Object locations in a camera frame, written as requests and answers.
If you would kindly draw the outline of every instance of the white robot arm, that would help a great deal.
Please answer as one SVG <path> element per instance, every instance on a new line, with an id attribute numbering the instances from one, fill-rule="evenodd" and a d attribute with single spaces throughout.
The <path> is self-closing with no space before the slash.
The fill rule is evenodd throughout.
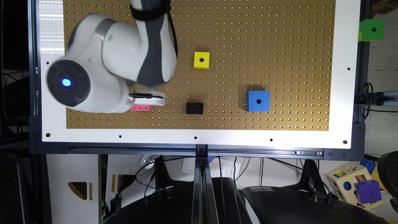
<path id="1" fill-rule="evenodd" d="M 177 55 L 169 4 L 131 0 L 137 27 L 95 14 L 85 17 L 70 37 L 68 52 L 49 68 L 51 94 L 71 109 L 94 113 L 122 113 L 133 104 L 163 106 L 163 93 L 134 91 L 132 85 L 156 88 L 173 76 Z"/>

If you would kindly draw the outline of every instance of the white frame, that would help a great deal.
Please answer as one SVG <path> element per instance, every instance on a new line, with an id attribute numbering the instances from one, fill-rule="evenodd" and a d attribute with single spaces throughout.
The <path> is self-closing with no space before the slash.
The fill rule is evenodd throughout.
<path id="1" fill-rule="evenodd" d="M 46 74 L 63 49 L 62 0 L 40 1 L 40 66 Z M 280 149 L 351 148 L 360 0 L 336 0 L 329 131 L 252 131 L 197 129 L 67 129 L 66 109 L 55 101 L 42 76 L 42 140 L 269 146 Z"/>

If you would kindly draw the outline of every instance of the brown pegboard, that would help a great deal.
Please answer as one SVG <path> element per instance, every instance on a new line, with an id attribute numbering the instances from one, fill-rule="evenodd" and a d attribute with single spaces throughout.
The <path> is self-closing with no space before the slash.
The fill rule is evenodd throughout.
<path id="1" fill-rule="evenodd" d="M 135 24 L 129 1 L 63 2 L 66 47 L 89 14 Z M 157 89 L 166 105 L 121 114 L 67 110 L 68 128 L 328 130 L 335 0 L 171 5 L 179 55 L 173 79 Z M 195 51 L 210 52 L 209 70 L 193 68 Z M 249 90 L 269 90 L 271 111 L 247 112 Z M 186 102 L 204 103 L 203 115 L 185 114 Z"/>

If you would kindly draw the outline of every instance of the white paper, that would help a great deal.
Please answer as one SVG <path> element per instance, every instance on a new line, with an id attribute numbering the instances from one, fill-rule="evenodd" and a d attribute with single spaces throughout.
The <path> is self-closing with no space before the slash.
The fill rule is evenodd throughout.
<path id="1" fill-rule="evenodd" d="M 181 172 L 193 175 L 195 173 L 195 158 L 185 158 L 182 162 Z"/>
<path id="2" fill-rule="evenodd" d="M 239 162 L 235 163 L 236 171 L 235 171 L 235 179 L 239 175 L 239 170 L 241 168 L 241 164 Z M 220 177 L 220 163 L 218 159 L 213 159 L 209 163 L 211 177 Z M 221 169 L 223 177 L 233 178 L 234 175 L 234 162 L 228 161 L 226 159 L 221 159 Z M 181 172 L 186 174 L 194 174 L 195 173 L 195 158 L 185 158 L 182 162 Z"/>
<path id="3" fill-rule="evenodd" d="M 220 162 L 218 159 L 214 159 L 210 164 L 210 172 L 211 177 L 220 177 Z M 239 175 L 239 170 L 241 168 L 241 164 L 235 163 L 236 171 L 235 171 L 235 179 Z M 221 173 L 223 177 L 229 177 L 233 179 L 234 176 L 234 162 L 228 161 L 226 159 L 221 159 Z"/>

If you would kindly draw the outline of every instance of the green block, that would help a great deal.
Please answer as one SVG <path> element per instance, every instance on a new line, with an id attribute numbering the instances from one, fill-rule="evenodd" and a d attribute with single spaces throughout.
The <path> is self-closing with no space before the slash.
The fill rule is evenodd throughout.
<path id="1" fill-rule="evenodd" d="M 359 41 L 376 41 L 384 37 L 384 20 L 366 19 L 359 23 Z"/>

